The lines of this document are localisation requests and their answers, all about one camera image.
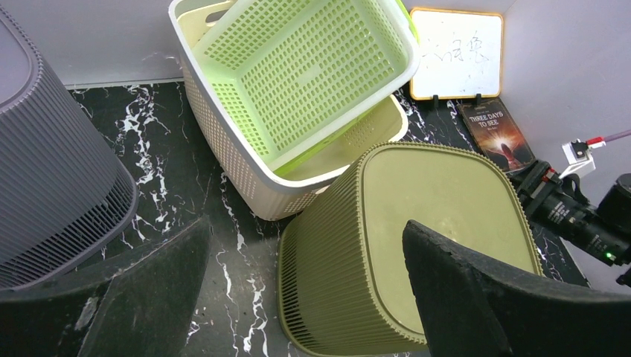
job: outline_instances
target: whiteboard frame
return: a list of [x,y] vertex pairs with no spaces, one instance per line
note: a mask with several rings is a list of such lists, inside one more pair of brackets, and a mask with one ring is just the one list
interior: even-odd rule
[[[482,15],[482,16],[498,16],[502,21],[502,40],[500,42],[499,49],[499,90],[495,94],[483,94],[483,98],[497,98],[500,93],[502,93],[502,83],[504,82],[504,17],[500,13],[485,13],[480,11],[461,11],[461,10],[447,10],[447,9],[437,9],[430,7],[413,7],[410,11],[410,17],[415,11],[434,11],[436,13],[467,13],[470,15]],[[414,100],[432,100],[433,97],[416,97],[414,95],[414,77],[410,80],[410,96]],[[475,98],[476,95],[464,95],[464,96],[454,96],[454,97],[439,97],[438,99],[470,99]]]

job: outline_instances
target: white wall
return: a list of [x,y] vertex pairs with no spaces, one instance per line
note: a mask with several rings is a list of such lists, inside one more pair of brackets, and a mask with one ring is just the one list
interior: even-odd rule
[[[505,13],[502,99],[536,156],[562,170],[561,144],[631,129],[631,1],[517,0]],[[631,138],[595,150],[583,192],[598,203],[631,172]],[[596,289],[631,293],[606,267],[574,253]]]
[[[414,6],[503,13],[515,0],[405,0]],[[170,0],[3,0],[66,85],[182,76]]]

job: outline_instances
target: olive green bin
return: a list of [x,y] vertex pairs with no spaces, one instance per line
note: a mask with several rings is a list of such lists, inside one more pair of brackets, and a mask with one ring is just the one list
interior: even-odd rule
[[542,275],[519,201],[495,164],[449,147],[377,145],[283,232],[279,312],[295,346],[314,356],[426,348],[403,258],[410,219]]

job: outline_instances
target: camera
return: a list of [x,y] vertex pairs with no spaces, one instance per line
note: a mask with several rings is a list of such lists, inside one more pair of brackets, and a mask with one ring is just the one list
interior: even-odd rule
[[[510,177],[525,215],[608,266],[631,263],[631,173],[618,177],[597,207],[577,175],[560,178],[546,161]],[[631,287],[631,269],[617,280]]]

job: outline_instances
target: small whiteboard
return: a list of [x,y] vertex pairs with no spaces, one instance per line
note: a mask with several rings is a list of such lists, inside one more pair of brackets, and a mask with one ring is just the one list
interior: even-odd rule
[[415,8],[420,66],[411,81],[414,99],[497,97],[502,80],[504,21],[495,13]]

